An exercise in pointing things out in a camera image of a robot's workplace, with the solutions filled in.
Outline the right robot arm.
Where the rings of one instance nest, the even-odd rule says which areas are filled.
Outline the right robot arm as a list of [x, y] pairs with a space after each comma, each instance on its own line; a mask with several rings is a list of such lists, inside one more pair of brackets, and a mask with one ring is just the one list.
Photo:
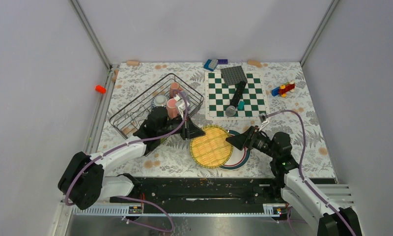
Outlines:
[[272, 158], [274, 175], [270, 196], [272, 200], [289, 203], [318, 236], [361, 236], [362, 230], [356, 212], [341, 207], [325, 195], [308, 177], [291, 154], [289, 134], [277, 132], [269, 138], [258, 126], [251, 126], [242, 134], [226, 141], [239, 150], [256, 149]]

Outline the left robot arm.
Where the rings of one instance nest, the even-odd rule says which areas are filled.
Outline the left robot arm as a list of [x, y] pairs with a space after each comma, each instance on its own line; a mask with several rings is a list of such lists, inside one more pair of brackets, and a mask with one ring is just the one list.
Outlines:
[[76, 153], [57, 185], [65, 195], [65, 204], [87, 209], [97, 200], [115, 196], [135, 202], [141, 190], [134, 185], [132, 177], [108, 177], [107, 174], [132, 159], [148, 155], [162, 139], [175, 134], [183, 140], [191, 140], [204, 136], [205, 132], [194, 125], [187, 114], [170, 119], [166, 108], [156, 107], [139, 129], [121, 144], [105, 152]]

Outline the white plate green red rim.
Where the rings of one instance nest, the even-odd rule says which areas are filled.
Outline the white plate green red rim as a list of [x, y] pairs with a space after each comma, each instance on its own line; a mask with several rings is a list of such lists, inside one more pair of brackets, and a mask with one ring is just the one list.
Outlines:
[[220, 166], [220, 168], [229, 171], [237, 170], [247, 163], [250, 153], [251, 150], [247, 149], [246, 147], [243, 150], [233, 147], [232, 155], [226, 163]]

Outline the woven bamboo tray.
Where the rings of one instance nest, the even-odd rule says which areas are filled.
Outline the woven bamboo tray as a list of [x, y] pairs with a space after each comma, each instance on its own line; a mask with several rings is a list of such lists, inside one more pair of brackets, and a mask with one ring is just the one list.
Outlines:
[[225, 164], [233, 153], [233, 146], [226, 141], [230, 134], [218, 125], [207, 125], [202, 130], [205, 135], [190, 142], [191, 157], [204, 168], [218, 168]]

